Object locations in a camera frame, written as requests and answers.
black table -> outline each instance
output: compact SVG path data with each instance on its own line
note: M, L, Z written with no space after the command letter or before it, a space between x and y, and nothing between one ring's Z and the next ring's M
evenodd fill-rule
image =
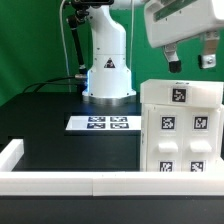
M139 101L119 107L83 103L68 93L27 93L0 108L0 144L24 139L16 171L138 171L140 131L65 131L70 115L140 115ZM223 224L224 197L0 196L1 223Z

green screen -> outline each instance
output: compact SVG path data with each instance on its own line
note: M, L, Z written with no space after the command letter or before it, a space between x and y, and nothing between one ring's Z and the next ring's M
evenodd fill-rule
M1 1L0 2L0 104L36 82L66 76L62 47L59 8L60 0ZM65 39L68 50L70 74L78 73L73 39L66 23L66 16L73 9L64 10ZM129 65L131 12L112 11L114 20L127 31L127 65ZM209 70L198 68L197 57L203 45L193 39L178 45L182 72L171 74L162 49L152 49L145 33L143 7L135 10L134 44L132 59L133 88L139 91L147 79L224 80L224 32L217 51L217 67ZM91 29L88 24L79 28L84 60L92 64ZM64 86L47 86L42 91L69 91Z

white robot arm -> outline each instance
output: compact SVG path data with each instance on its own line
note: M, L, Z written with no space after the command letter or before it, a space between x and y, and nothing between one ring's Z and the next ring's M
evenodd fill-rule
M152 47L163 47L171 72L180 71L177 42L202 37L201 68L216 65L218 30L224 27L222 0L150 0L145 5L145 25Z
M93 66L88 71L85 100L120 104L132 99L131 71L126 66L126 33L113 21L109 9L131 9L145 5L149 43L163 47L171 72L181 71L177 42L202 36L205 47L201 68L216 65L218 30L224 27L222 0L75 0L93 6L87 9L93 37Z

white container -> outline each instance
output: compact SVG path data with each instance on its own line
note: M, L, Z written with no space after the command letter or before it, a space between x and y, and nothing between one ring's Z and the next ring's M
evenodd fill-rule
M224 107L143 104L142 171L207 171L220 157Z
M219 108L222 82L151 79L141 84L141 103Z

yellow warning triangle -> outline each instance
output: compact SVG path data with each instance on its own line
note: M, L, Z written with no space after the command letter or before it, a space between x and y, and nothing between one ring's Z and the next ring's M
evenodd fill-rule
M114 62L111 58L108 59L107 63L105 64L104 68L115 68Z

